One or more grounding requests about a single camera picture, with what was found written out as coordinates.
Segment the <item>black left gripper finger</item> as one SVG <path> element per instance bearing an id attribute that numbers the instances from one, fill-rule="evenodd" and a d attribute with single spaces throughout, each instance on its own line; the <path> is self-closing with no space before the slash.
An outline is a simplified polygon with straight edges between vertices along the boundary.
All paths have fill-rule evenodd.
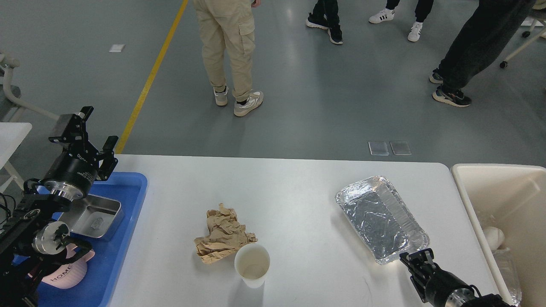
<path id="1" fill-rule="evenodd" d="M 113 173 L 118 163 L 118 159 L 114 156 L 114 148 L 118 139 L 118 136 L 108 136 L 102 150 L 97 152 L 97 161 L 98 163 L 102 161 L 102 164 L 98 166 L 96 180 L 107 181 Z"/>
<path id="2" fill-rule="evenodd" d="M 59 144 L 68 155 L 75 159 L 95 159 L 98 150 L 89 141 L 86 122 L 94 107 L 82 107 L 79 113 L 66 113 L 59 117 L 51 134 L 49 142 Z"/>

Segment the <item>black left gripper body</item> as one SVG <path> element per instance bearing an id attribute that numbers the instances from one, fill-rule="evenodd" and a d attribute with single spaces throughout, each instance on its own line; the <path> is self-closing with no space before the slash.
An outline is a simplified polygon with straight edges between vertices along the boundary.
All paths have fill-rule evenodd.
<path id="1" fill-rule="evenodd" d="M 67 200 L 80 200 L 89 193 L 98 178 L 99 163 L 104 159 L 98 152 L 86 157 L 63 150 L 43 179 L 43 186 L 50 194 Z"/>

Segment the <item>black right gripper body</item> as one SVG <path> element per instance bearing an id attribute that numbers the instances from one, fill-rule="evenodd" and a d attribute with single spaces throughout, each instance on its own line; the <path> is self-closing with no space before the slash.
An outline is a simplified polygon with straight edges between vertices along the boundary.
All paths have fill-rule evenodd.
<path id="1" fill-rule="evenodd" d="M 427 303 L 433 307 L 462 307 L 476 298 L 474 290 L 454 274 L 438 269 L 426 280 Z"/>

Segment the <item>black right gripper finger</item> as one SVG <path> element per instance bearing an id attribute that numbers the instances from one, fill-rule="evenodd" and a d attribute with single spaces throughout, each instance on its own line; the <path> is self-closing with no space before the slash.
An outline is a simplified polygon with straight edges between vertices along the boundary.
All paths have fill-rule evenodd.
<path id="1" fill-rule="evenodd" d="M 415 253 L 400 253 L 400 260 L 407 266 L 412 276 L 418 278 L 431 278 L 438 265 L 433 261 L 434 253 L 431 248 L 422 249 Z"/>
<path id="2" fill-rule="evenodd" d="M 427 298 L 425 295 L 425 288 L 426 288 L 426 280 L 423 278 L 417 276 L 417 275 L 411 275 L 410 280 L 415 287 L 415 290 L 418 293 L 418 296 L 420 297 L 421 301 L 423 303 L 427 303 Z"/>

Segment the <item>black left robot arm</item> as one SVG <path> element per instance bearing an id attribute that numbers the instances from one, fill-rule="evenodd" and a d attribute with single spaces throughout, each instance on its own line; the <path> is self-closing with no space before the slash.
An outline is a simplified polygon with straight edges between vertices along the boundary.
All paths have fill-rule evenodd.
<path id="1" fill-rule="evenodd" d="M 49 268 L 74 264 L 92 250 L 86 240 L 70 236 L 56 212 L 67 212 L 74 200 L 86 198 L 96 181 L 106 181 L 118 159 L 118 136 L 109 136 L 102 150 L 89 141 L 86 122 L 92 106 L 66 113 L 56 122 L 49 141 L 62 146 L 43 179 L 23 184 L 23 198 L 1 228 L 1 305 L 36 307 L 37 287 Z"/>

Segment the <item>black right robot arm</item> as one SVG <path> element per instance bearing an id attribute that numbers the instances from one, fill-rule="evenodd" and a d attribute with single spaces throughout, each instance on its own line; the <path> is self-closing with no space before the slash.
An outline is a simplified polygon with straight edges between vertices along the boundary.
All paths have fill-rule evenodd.
<path id="1" fill-rule="evenodd" d="M 433 307 L 509 307 L 500 295 L 482 295 L 434 262 L 431 248 L 415 253 L 400 253 L 401 262 L 411 274 L 410 280 L 423 303 Z"/>

